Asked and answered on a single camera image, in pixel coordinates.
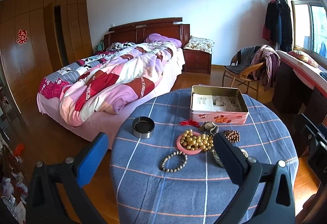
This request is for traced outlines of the green bangle with beads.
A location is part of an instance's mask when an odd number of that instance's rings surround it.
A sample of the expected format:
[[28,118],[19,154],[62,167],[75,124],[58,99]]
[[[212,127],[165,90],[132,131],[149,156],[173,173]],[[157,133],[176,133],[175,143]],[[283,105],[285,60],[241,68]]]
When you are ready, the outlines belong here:
[[[248,152],[247,152],[245,149],[240,149],[240,151],[242,152],[242,154],[243,154],[246,158],[249,157],[249,154],[248,154]],[[214,161],[216,162],[216,164],[217,164],[218,166],[224,168],[224,166],[223,166],[223,164],[222,164],[222,162],[221,162],[219,156],[217,155],[215,149],[212,149],[212,150],[211,150],[211,153],[212,153],[212,155],[213,155],[213,159],[214,159]]]

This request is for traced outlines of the pink jade bangle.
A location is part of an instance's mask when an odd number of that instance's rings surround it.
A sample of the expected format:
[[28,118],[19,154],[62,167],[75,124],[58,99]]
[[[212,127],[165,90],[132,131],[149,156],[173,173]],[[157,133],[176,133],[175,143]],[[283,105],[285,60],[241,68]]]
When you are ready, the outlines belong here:
[[196,155],[207,150],[211,143],[208,135],[186,130],[177,138],[176,146],[187,155]]

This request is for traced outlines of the silver wrist watch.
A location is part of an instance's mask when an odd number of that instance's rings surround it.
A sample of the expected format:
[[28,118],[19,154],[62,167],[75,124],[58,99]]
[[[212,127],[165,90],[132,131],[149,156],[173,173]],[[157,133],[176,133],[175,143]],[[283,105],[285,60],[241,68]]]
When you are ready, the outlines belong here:
[[214,122],[204,122],[198,129],[209,136],[215,136],[219,132],[219,126]]

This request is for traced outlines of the red string knot charm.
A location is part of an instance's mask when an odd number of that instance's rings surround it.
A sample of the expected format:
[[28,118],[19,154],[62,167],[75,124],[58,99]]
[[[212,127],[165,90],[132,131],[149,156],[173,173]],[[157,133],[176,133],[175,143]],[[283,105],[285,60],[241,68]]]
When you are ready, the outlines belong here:
[[180,125],[182,125],[182,126],[194,126],[194,127],[196,127],[196,128],[199,128],[199,127],[200,127],[199,122],[197,122],[197,121],[193,121],[193,120],[191,120],[191,119],[189,119],[189,120],[184,120],[184,121],[180,122]]

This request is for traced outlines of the black round metal lid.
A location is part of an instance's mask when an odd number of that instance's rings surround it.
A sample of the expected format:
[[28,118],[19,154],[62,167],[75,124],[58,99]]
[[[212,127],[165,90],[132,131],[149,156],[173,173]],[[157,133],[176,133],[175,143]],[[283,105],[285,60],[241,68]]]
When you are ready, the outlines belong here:
[[132,122],[132,134],[139,139],[149,139],[155,129],[154,121],[149,117],[137,117]]

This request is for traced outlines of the blue plaid tablecloth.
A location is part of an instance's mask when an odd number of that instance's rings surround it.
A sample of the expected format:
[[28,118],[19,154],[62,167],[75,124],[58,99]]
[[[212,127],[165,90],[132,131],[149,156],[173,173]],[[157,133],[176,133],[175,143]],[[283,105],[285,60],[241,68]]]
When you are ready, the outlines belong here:
[[[190,155],[177,172],[163,172],[160,165],[175,168],[180,157],[177,138],[187,130],[180,122],[189,118],[190,89],[179,89],[138,106],[120,126],[111,152],[110,175],[121,223],[213,223],[227,207],[238,187],[211,153]],[[284,123],[259,101],[244,96],[249,116],[244,124],[220,124],[219,131],[240,132],[238,147],[259,162],[286,162],[290,178],[297,175],[299,160]],[[149,117],[155,123],[152,137],[132,134],[132,122]]]

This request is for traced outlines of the pink patchwork quilt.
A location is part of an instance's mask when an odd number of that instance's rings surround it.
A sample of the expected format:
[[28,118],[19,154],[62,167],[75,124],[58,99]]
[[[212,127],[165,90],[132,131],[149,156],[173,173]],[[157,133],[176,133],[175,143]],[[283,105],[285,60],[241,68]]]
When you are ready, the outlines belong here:
[[58,99],[62,120],[77,127],[98,111],[120,113],[172,71],[180,74],[184,63],[182,48],[173,41],[132,44],[67,65],[44,77],[38,93],[47,100]]

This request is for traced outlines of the pink cookie tin box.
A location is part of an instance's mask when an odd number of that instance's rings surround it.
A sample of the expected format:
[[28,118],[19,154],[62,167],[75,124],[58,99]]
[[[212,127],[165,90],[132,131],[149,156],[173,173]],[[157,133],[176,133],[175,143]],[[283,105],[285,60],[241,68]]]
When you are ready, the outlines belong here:
[[189,117],[197,122],[244,124],[248,107],[237,88],[193,85]]

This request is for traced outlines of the desk with pink cloth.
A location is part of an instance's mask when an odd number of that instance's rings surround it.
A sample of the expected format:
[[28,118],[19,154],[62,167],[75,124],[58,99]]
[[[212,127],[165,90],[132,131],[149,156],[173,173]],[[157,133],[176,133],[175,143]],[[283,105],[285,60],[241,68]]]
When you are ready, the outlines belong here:
[[304,115],[314,124],[326,122],[326,79],[322,67],[314,67],[298,59],[294,51],[277,50],[280,66],[272,103],[281,114],[297,115],[305,106]]

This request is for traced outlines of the wooden bed with headboard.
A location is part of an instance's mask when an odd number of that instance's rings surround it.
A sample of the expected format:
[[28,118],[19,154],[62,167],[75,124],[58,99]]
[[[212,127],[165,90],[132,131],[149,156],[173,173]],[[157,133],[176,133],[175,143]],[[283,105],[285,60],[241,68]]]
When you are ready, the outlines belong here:
[[[154,33],[161,36],[178,39],[181,41],[183,46],[191,38],[189,24],[183,24],[181,17],[169,17],[112,27],[109,29],[109,33],[104,35],[104,45],[105,47],[109,47],[113,43],[127,41],[133,43],[144,43],[146,38]],[[177,58],[171,62],[172,68],[169,69],[168,73],[163,76],[163,82],[159,84],[159,86],[152,92],[150,92],[150,94],[128,104],[122,109],[121,113],[118,113],[117,115],[104,112],[96,113],[84,124],[76,128],[66,124],[60,117],[59,99],[57,97],[48,99],[43,95],[43,93],[39,92],[37,94],[38,110],[40,113],[46,114],[61,126],[87,141],[92,141],[99,132],[106,133],[109,136],[109,149],[111,149],[113,139],[116,136],[120,126],[128,117],[130,117],[135,108],[145,102],[148,102],[152,98],[170,92],[177,79],[177,76],[182,73],[184,64],[185,59],[183,50],[178,50]]]

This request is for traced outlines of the pink clothes on chair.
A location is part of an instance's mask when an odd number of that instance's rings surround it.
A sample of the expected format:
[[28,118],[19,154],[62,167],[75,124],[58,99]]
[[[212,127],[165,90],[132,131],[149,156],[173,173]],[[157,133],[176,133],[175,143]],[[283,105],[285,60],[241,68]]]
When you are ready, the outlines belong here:
[[253,78],[257,80],[262,79],[264,90],[272,88],[277,80],[278,69],[280,66],[280,56],[271,46],[264,44],[254,54],[251,65],[265,63],[261,69],[254,71]]

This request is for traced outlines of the wicker chair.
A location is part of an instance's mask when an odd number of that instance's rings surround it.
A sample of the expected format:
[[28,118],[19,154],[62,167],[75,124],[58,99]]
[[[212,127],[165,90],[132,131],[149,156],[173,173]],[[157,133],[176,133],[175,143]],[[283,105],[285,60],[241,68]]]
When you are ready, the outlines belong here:
[[242,48],[238,51],[232,57],[230,65],[224,66],[221,86],[224,87],[225,78],[229,78],[231,79],[230,87],[232,87],[235,82],[238,82],[238,87],[242,85],[247,86],[246,94],[248,94],[249,89],[254,90],[255,98],[258,99],[259,77],[254,77],[264,69],[265,61],[252,64],[252,60],[260,48],[260,46],[253,46]]

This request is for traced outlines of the red double happiness sticker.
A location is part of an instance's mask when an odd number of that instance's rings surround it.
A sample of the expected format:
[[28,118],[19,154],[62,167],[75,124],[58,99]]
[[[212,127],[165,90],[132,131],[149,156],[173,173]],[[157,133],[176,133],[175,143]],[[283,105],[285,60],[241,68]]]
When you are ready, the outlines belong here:
[[21,46],[28,42],[28,32],[27,30],[19,29],[17,33],[16,42]]

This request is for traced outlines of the brown wooden wardrobe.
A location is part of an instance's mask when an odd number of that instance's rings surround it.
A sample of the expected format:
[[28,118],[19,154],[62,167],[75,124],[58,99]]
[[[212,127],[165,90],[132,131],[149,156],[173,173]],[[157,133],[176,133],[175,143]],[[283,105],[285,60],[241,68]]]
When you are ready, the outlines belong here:
[[[46,39],[45,11],[60,12],[68,62],[93,55],[86,0],[1,1],[1,62],[4,76],[18,108],[35,100],[41,80],[63,66],[49,53],[56,40]],[[18,30],[27,30],[28,42],[16,42]]]

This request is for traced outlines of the floral pillow on desk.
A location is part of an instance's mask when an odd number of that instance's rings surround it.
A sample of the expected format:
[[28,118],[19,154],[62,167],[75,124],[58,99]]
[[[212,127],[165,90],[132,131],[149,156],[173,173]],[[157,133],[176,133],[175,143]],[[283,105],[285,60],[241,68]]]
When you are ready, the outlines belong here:
[[288,52],[288,54],[304,63],[307,63],[308,65],[310,65],[312,67],[315,67],[315,68],[319,67],[318,63],[311,56],[309,56],[308,54],[306,54],[303,51],[295,50],[295,51]]

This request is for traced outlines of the purple pillow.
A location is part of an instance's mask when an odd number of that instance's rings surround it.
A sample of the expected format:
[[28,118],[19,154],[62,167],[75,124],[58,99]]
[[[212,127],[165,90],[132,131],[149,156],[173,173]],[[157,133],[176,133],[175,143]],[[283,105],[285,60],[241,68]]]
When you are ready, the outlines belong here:
[[176,46],[176,48],[181,48],[182,46],[182,42],[179,39],[162,36],[159,33],[151,33],[145,38],[145,42],[146,43],[171,42]]

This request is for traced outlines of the dark wood nightstand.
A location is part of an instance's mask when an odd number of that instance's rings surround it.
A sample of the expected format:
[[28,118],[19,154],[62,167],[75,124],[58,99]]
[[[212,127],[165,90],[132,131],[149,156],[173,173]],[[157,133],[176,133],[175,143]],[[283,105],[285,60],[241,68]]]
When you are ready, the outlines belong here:
[[195,50],[183,50],[185,65],[184,72],[211,74],[212,55]]

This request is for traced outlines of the dark coats on rack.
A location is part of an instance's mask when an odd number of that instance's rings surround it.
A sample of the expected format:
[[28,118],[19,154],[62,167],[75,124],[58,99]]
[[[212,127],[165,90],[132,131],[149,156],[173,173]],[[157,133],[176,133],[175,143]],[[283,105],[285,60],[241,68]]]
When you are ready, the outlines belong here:
[[267,6],[262,37],[284,52],[292,50],[293,33],[290,7],[286,0],[273,0]]

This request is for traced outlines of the floral cushion on nightstand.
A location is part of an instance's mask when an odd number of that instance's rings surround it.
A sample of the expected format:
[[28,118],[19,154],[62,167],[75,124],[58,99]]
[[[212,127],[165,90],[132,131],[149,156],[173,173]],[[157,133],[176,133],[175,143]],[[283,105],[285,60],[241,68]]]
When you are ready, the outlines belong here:
[[193,37],[184,46],[184,50],[202,51],[212,54],[214,42],[211,39]]

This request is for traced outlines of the window with white frame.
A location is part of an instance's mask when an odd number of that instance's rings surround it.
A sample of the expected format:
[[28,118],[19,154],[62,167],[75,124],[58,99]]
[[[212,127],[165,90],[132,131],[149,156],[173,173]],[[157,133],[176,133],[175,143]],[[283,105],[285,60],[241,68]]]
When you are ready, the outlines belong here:
[[326,60],[326,10],[320,0],[291,0],[294,46]]

